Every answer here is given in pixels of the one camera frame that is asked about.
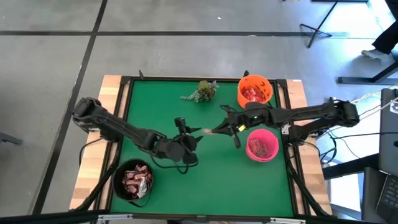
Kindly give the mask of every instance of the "black container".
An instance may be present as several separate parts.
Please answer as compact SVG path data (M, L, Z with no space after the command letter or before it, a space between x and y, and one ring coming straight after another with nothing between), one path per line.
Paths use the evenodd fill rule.
M147 202L144 205L135 204L134 203L135 201L140 200L142 198L137 198L137 199L131 198L131 193L129 193L124 188L124 184L122 183L124 173L127 170L134 170L136 168L136 165L147 166L148 171L152 174L152 182L148 186L147 193L142 197L142 198L147 197ZM124 162L121 166L119 166L116 169L116 171L113 175L113 178L112 178L113 191L119 198L129 202L130 204L137 206L137 207L143 207L148 203L148 201L150 199L150 193L154 186L154 180L155 180L154 170L147 162L143 161L142 159L130 159L130 160Z

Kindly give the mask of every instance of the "black bowl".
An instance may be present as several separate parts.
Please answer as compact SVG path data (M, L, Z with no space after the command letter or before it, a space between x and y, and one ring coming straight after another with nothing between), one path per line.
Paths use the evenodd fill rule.
M119 198L121 198L121 199L123 199L123 200L125 200L127 202L134 202L136 200L141 199L141 198L132 198L131 197L131 193L128 192L124 188L124 184L122 183L123 177L124 177L124 173L127 170L134 170L136 168L136 165L147 166L148 167L148 171L152 174L152 183L149 185L149 188L148 188L146 194L143 197L145 197L146 195L148 195L150 193L150 191L152 190L152 186L154 185L154 180L155 180L154 170L152 169L152 167L147 162L145 162L145 161L143 161L141 159L130 159L130 160L124 162L121 166L119 166L116 169L116 172L113 174L112 186L113 186L114 193Z

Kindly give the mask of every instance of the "metal stand leg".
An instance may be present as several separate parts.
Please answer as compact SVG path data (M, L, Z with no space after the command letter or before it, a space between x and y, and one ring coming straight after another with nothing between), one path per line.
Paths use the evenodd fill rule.
M22 144L22 140L9 136L8 134L0 133L0 142L10 142L13 144Z
M372 78L362 77L338 77L340 84L368 84L368 85L394 85L398 83L398 78L387 78L398 71L398 62L394 62L386 69Z
M371 167L373 169L379 170L379 154L373 154L366 156L362 159L356 159L349 162L344 162L342 164L337 164L335 166L323 168L323 176L325 180L342 177L350 174L357 174L363 172L365 167Z
M330 15L330 13L332 12L332 10L333 10L333 9L335 8L335 6L337 5L338 1L339 1L339 0L336 0L336 2L333 4L333 6L332 6L331 9L329 10L328 14L325 16L325 18L323 18L321 24L319 24L318 28L315 28L315 27L312 27L312 26L308 26L308 25L306 25L306 24L300 24L300 26L304 26L304 27L309 28L310 30L313 30L313 31L314 31L313 34L312 34L310 43L308 44L307 48L310 48L310 47L312 46L313 41L315 40L315 38L317 37L317 35L318 35L319 33L321 33L321 34L326 34L327 37L331 37L331 36L332 36L331 34L328 34L328 33L325 33L325 32L320 31L320 29L321 29L321 26L323 25L323 23L326 21L326 19L327 19L328 16Z

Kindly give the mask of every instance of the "small potted plant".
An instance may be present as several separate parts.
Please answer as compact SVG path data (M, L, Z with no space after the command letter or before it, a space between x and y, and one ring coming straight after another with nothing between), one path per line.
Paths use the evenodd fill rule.
M200 101L208 101L213 99L216 94L216 89L218 88L217 82L208 82L202 80L199 82L197 89L190 96L181 96L182 100L195 100L199 103Z

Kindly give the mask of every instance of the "wooden plank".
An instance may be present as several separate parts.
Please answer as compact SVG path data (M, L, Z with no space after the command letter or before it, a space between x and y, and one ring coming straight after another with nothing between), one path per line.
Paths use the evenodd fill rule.
M123 117L124 109L126 107L126 100L127 100L128 93L129 93L129 85L125 85L124 89L123 89L123 93L122 93L120 107L119 107L119 114L117 114L117 116L119 118ZM113 162L117 147L118 147L118 143L112 144L111 152L109 154L108 167ZM111 190L110 183L111 183L111 179L109 178L109 180L105 183L102 194L101 194L101 201L99 202L99 209L105 209L105 207L106 207L106 200L108 198L108 192Z
M121 75L105 75L98 99L102 106L113 113L118 97ZM95 131L88 134L87 142L100 138L100 132ZM106 141L100 140L85 148L81 166L77 175L75 189L69 205L70 209L76 208L94 189L101 174L101 167L104 160Z
M287 89L289 91L290 105L292 108L307 106L304 87L301 80L287 80ZM310 121L296 121L297 125L304 125ZM315 144L314 138L307 138L306 142ZM326 190L325 179L323 178L322 167L318 157L318 151L313 146L307 144L299 147L302 161L305 185L311 192L314 199L321 205L322 209L331 214L331 208Z

